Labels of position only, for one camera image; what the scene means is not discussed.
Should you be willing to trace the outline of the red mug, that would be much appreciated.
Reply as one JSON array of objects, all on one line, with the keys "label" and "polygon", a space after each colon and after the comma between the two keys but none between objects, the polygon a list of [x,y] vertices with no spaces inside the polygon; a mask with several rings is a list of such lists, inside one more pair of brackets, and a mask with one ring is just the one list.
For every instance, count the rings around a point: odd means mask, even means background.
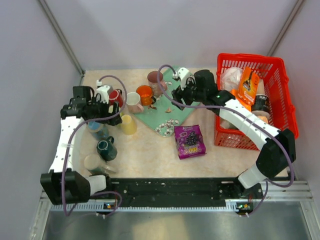
[{"label": "red mug", "polygon": [[124,104],[124,100],[122,97],[122,90],[121,89],[114,89],[110,94],[109,94],[109,104],[113,104],[117,102],[119,107],[121,108]]}]

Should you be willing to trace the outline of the yellow mug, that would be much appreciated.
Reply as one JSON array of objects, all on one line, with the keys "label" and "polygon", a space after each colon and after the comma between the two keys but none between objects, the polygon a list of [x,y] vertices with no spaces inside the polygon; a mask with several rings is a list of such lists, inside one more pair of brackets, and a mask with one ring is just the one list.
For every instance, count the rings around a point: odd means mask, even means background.
[{"label": "yellow mug", "polygon": [[137,132],[137,125],[136,122],[134,121],[134,119],[128,115],[125,114],[121,117],[122,119],[122,123],[120,125],[122,132],[125,135],[133,135]]}]

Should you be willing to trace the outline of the pink cream mug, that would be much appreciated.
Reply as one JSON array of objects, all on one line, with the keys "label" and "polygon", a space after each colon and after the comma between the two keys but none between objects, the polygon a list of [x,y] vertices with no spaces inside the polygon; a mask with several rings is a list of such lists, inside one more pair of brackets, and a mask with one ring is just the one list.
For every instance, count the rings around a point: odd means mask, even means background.
[{"label": "pink cream mug", "polygon": [[139,114],[144,111],[144,107],[141,103],[141,97],[136,92],[129,92],[126,98],[126,105],[128,111],[132,114]]}]

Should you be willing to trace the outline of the dark teal mug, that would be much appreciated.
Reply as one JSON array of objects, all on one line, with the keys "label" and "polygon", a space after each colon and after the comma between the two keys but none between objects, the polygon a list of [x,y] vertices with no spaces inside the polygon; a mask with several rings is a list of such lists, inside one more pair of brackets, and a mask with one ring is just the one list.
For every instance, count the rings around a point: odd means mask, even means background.
[{"label": "dark teal mug", "polygon": [[118,150],[114,145],[114,137],[109,136],[107,139],[100,140],[96,145],[97,153],[106,161],[113,161],[118,154]]}]

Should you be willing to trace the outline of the pink floral mug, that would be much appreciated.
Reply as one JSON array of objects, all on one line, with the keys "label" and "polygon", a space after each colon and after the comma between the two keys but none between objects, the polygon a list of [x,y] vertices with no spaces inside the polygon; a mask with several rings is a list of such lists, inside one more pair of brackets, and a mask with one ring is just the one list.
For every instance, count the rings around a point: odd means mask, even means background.
[{"label": "pink floral mug", "polygon": [[158,73],[158,71],[151,71],[147,75],[147,80],[148,80],[148,85],[152,89],[154,97],[159,97],[160,95],[163,94],[161,87],[158,84],[158,75],[159,75],[160,84],[162,85],[162,87],[164,88],[165,91],[168,90],[167,84],[165,83],[165,81],[163,79],[163,74],[161,72]]}]

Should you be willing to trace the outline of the orange mug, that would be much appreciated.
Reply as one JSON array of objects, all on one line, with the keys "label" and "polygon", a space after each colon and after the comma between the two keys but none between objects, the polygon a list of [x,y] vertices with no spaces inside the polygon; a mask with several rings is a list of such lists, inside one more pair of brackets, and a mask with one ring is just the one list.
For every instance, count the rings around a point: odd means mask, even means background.
[{"label": "orange mug", "polygon": [[150,106],[157,101],[154,97],[152,88],[148,85],[139,86],[136,89],[136,93],[140,96],[142,106]]}]

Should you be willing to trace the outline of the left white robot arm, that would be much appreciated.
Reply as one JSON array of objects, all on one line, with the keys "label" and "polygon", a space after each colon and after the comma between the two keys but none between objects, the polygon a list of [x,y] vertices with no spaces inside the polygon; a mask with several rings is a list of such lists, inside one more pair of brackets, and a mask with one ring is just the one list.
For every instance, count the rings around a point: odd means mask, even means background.
[{"label": "left white robot arm", "polygon": [[87,121],[116,126],[122,122],[117,102],[109,103],[113,88],[75,86],[73,97],[60,110],[60,137],[49,171],[40,184],[53,205],[86,203],[97,193],[109,198],[114,191],[106,173],[85,177],[80,172],[80,147]]}]

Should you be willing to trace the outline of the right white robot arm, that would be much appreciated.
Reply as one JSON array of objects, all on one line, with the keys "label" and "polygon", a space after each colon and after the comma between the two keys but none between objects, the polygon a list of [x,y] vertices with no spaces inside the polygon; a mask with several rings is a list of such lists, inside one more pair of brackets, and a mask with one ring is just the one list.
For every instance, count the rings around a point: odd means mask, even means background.
[{"label": "right white robot arm", "polygon": [[242,172],[233,185],[233,192],[245,198],[257,183],[274,178],[286,167],[291,168],[296,160],[295,135],[288,128],[280,130],[247,110],[230,92],[219,90],[214,75],[208,69],[191,73],[180,67],[173,72],[172,78],[179,86],[171,94],[172,103],[179,109],[206,108],[218,117],[231,123],[248,137],[260,153],[252,167]]}]

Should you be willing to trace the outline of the blue teal mug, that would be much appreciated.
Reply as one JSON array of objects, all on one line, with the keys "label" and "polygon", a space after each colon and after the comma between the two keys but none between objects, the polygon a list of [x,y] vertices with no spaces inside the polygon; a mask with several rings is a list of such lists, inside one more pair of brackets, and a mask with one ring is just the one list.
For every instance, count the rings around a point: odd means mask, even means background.
[{"label": "blue teal mug", "polygon": [[110,135],[107,126],[99,122],[88,122],[87,129],[91,133],[91,135],[98,141],[106,140]]}]

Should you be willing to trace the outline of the cream green mug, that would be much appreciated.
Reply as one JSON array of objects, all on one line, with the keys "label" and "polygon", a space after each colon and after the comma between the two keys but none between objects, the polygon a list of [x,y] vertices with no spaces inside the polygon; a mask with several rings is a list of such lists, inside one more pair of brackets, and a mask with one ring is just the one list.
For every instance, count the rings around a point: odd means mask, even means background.
[{"label": "cream green mug", "polygon": [[93,175],[106,175],[108,173],[117,173],[118,171],[115,167],[107,164],[98,153],[87,155],[83,165]]}]

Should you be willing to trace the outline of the white plastic bag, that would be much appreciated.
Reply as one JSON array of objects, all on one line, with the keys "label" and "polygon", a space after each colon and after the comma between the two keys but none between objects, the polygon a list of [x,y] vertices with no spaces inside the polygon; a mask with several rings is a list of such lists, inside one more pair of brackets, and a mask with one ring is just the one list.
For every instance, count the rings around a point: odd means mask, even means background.
[{"label": "white plastic bag", "polygon": [[243,74],[243,69],[239,67],[230,67],[220,76],[220,87],[222,90],[231,91],[238,89]]}]

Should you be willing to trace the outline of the green floral tray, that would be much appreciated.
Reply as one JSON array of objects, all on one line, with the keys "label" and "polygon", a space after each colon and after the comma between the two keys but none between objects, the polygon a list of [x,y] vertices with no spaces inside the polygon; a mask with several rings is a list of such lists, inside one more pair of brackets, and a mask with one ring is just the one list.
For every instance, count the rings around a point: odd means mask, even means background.
[{"label": "green floral tray", "polygon": [[194,111],[193,108],[180,110],[163,94],[156,98],[155,104],[145,106],[142,113],[134,116],[162,137],[174,133],[174,127],[180,126]]}]

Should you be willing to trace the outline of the tall orange box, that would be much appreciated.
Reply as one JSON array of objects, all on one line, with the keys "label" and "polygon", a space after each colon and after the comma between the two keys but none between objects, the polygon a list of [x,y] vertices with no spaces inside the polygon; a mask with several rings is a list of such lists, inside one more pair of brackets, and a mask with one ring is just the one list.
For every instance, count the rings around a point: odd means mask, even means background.
[{"label": "tall orange box", "polygon": [[255,102],[260,77],[249,67],[245,67],[239,84],[237,95],[246,104],[252,106]]}]

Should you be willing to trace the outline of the purple snack bag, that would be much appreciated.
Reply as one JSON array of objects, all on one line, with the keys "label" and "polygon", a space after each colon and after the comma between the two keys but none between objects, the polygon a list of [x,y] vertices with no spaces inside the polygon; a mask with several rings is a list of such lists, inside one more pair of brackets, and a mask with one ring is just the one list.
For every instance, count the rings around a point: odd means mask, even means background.
[{"label": "purple snack bag", "polygon": [[206,154],[206,146],[199,125],[175,126],[174,139],[180,160]]}]

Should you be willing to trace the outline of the small orange box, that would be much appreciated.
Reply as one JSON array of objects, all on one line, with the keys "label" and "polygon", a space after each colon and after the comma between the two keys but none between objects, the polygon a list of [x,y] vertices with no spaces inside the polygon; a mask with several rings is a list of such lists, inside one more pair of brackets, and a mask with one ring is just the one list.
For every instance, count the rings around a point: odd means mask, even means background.
[{"label": "small orange box", "polygon": [[235,96],[235,98],[241,103],[241,105],[242,105],[243,107],[245,107],[245,108],[246,108],[248,111],[250,111],[250,112],[252,111],[251,105],[250,105],[250,104],[247,104],[245,101],[243,101],[243,100],[238,96],[238,91],[237,91],[236,89],[232,89],[232,90],[230,91],[230,93]]}]

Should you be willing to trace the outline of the black label cup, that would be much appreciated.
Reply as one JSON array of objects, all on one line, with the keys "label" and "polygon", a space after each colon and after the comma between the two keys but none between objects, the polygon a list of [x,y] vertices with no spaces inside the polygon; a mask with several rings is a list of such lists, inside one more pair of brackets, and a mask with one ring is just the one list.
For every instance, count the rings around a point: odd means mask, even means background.
[{"label": "black label cup", "polygon": [[251,112],[256,116],[266,117],[270,119],[270,100],[267,95],[257,94],[255,96],[255,102],[251,106]]}]

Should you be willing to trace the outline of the red plastic basket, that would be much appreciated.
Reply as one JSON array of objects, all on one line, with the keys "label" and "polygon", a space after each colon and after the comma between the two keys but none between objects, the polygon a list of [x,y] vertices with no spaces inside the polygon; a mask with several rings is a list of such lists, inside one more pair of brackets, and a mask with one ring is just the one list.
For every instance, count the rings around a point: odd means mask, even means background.
[{"label": "red plastic basket", "polygon": [[[220,53],[217,57],[216,84],[221,88],[221,75],[231,67],[250,68],[264,82],[264,90],[269,97],[270,120],[272,126],[290,129],[294,137],[299,137],[296,108],[292,103],[289,78],[282,58],[247,53]],[[258,150],[257,146],[241,131],[221,128],[221,118],[215,116],[214,145],[220,147]]]}]

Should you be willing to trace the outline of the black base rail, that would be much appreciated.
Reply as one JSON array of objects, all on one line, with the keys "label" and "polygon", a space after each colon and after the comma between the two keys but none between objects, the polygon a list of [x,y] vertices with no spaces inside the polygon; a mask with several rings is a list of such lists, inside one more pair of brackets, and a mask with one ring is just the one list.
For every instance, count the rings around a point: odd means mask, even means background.
[{"label": "black base rail", "polygon": [[122,207],[223,207],[225,200],[263,197],[259,183],[245,189],[233,177],[111,178],[106,192],[99,199],[113,199],[117,192]]}]

